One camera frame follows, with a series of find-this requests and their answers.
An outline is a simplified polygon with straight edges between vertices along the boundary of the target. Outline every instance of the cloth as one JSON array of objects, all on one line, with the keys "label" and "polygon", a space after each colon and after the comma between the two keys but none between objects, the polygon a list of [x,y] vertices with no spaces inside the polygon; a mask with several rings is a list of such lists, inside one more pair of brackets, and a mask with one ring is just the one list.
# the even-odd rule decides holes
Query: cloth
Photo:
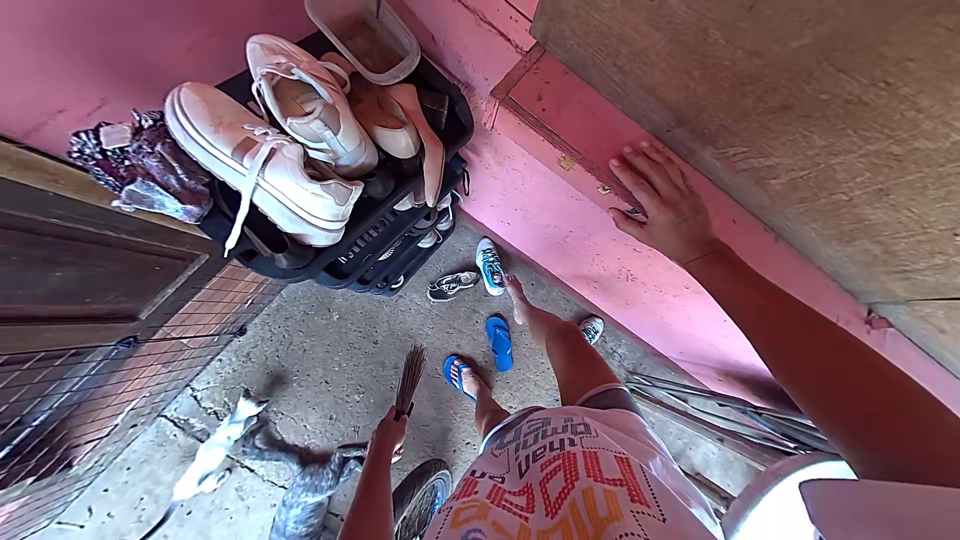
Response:
[{"label": "cloth", "polygon": [[575,406],[511,415],[425,538],[722,538],[707,499],[624,397],[606,385]]},{"label": "cloth", "polygon": [[[133,110],[131,124],[99,122],[70,137],[67,156],[93,181],[120,197],[110,204],[124,211],[145,209],[200,223],[213,206],[210,176],[177,145],[160,110]],[[107,145],[107,128],[121,128],[119,146]]]}]

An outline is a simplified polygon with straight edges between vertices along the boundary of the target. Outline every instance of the wire fence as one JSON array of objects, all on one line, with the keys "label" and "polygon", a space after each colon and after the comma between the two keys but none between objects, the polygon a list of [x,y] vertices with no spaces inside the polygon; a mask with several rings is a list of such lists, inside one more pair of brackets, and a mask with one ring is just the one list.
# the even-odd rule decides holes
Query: wire fence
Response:
[{"label": "wire fence", "polygon": [[281,288],[232,262],[150,339],[1,355],[0,538],[56,519]]}]

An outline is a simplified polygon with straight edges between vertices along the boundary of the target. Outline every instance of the white cat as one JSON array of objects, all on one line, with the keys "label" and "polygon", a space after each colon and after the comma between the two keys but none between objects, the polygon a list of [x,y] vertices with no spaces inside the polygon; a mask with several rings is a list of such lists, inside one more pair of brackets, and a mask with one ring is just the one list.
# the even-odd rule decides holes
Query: white cat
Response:
[{"label": "white cat", "polygon": [[230,469],[216,474],[217,469],[227,458],[227,454],[229,454],[233,445],[243,437],[244,433],[253,424],[256,424],[256,415],[267,406],[269,401],[257,401],[251,395],[250,390],[244,389],[243,395],[237,402],[237,407],[217,426],[210,438],[200,445],[200,448],[197,449],[197,455],[193,458],[193,463],[190,463],[186,473],[174,485],[174,495],[170,500],[170,505],[167,506],[167,510],[163,513],[163,517],[153,528],[147,531],[141,540],[150,538],[170,519],[174,510],[183,501],[199,493],[210,493],[227,480],[230,476]]}]

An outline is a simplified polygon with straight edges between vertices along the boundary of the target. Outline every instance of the shorts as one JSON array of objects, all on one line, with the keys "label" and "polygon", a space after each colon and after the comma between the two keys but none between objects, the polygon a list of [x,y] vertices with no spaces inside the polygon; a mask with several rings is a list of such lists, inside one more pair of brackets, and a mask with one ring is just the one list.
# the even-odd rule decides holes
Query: shorts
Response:
[{"label": "shorts", "polygon": [[[627,387],[623,384],[616,382],[610,384],[601,384],[596,388],[587,392],[584,397],[580,398],[575,406],[582,406],[586,408],[595,408],[597,410],[610,410],[610,409],[622,409],[633,412],[640,418],[643,418],[643,415],[640,414],[640,407],[637,406],[634,401],[634,397],[630,395],[630,391],[627,390]],[[487,436],[483,438],[483,442],[480,443],[480,454],[487,449],[487,446],[491,443],[494,443],[504,435],[510,432],[516,426],[519,426],[527,419],[531,414],[537,412],[538,410],[544,410],[546,407],[542,406],[528,406],[523,408],[514,414],[508,416],[503,422],[496,425],[495,428],[490,430],[487,433]]]}]

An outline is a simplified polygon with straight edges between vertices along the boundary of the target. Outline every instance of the black shoe rack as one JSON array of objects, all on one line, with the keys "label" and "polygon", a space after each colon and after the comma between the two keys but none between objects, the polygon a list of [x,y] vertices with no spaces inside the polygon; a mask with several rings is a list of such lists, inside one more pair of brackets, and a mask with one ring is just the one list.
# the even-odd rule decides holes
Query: black shoe rack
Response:
[{"label": "black shoe rack", "polygon": [[[323,53],[336,51],[333,43],[320,32],[306,37],[298,45],[316,58]],[[250,72],[244,71],[217,87],[254,110],[252,82]],[[427,59],[420,59],[414,72],[402,82],[446,95],[449,100],[445,123],[440,129],[435,129],[444,144],[446,157],[441,187],[443,199],[468,177],[467,163],[457,152],[473,135],[473,115],[460,88]],[[444,244],[454,227],[441,233],[441,241],[429,248],[421,248],[418,242],[432,231],[425,225],[439,220],[447,210],[440,211],[438,215],[436,210],[427,206],[404,211],[394,209],[396,203],[403,200],[417,183],[422,182],[419,158],[396,160],[386,157],[377,165],[374,174],[393,178],[393,191],[378,199],[362,195],[353,207],[344,237],[336,244],[323,248],[300,244],[253,206],[244,220],[240,240],[230,250],[229,256],[253,272],[279,282],[313,280],[331,288],[348,288],[383,296],[397,294]],[[211,192],[215,204],[200,223],[200,228],[213,240],[223,243],[233,225],[240,196],[219,180],[215,181]],[[392,254],[379,260],[391,248],[394,248]]]}]

